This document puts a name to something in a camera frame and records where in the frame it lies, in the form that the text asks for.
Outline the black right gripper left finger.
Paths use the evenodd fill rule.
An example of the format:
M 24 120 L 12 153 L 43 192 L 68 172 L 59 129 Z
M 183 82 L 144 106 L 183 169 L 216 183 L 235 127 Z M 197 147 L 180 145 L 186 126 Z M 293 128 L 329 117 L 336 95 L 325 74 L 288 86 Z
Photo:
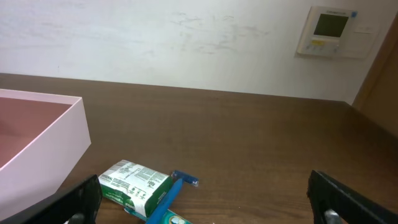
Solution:
M 1 224 L 95 224 L 103 194 L 97 175 L 41 200 Z

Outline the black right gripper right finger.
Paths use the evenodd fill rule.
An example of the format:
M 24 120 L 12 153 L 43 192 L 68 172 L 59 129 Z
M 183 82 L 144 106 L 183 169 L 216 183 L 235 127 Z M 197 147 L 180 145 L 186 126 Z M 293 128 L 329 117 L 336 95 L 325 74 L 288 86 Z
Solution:
M 324 172 L 313 170 L 307 197 L 314 224 L 397 223 L 397 214 L 338 182 Z

